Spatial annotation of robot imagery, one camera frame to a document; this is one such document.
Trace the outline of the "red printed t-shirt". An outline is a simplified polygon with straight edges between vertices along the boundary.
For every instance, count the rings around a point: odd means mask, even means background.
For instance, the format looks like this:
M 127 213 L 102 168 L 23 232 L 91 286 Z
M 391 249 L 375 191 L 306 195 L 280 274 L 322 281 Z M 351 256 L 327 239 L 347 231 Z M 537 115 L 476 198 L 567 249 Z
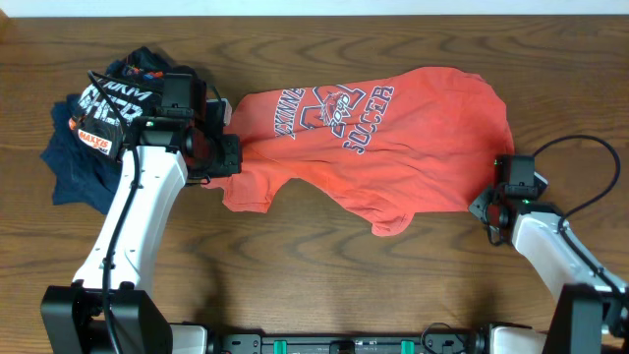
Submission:
M 505 103 L 479 75 L 423 67 L 386 79 L 245 96 L 227 132 L 242 169 L 214 178 L 233 211 L 267 211 L 304 180 L 368 221 L 377 236 L 424 212 L 459 212 L 514 149 Z

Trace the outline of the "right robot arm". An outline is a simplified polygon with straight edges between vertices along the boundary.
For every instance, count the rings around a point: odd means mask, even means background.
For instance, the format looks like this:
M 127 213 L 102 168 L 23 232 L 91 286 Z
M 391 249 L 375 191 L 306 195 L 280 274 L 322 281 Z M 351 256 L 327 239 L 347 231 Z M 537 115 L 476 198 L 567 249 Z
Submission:
M 609 272 L 574 234 L 567 217 L 543 202 L 547 186 L 529 155 L 504 154 L 495 183 L 470 204 L 491 245 L 509 245 L 535 269 L 556 302 L 548 330 L 493 323 L 469 342 L 472 353 L 602 353 L 609 334 L 628 338 L 628 284 Z

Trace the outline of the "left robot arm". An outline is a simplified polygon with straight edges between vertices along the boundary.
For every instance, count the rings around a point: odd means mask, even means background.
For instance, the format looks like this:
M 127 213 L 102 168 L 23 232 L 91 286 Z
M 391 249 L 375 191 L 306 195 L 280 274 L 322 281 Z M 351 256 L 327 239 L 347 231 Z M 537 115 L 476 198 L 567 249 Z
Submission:
M 121 177 L 102 229 L 68 286 L 49 286 L 40 314 L 55 353 L 218 353 L 203 324 L 170 323 L 151 298 L 156 256 L 171 208 L 187 186 L 242 170 L 239 138 L 225 133 L 232 107 L 192 74 L 161 88 L 89 72 L 94 105 L 112 113 L 122 144 L 76 126 L 97 149 L 119 153 Z

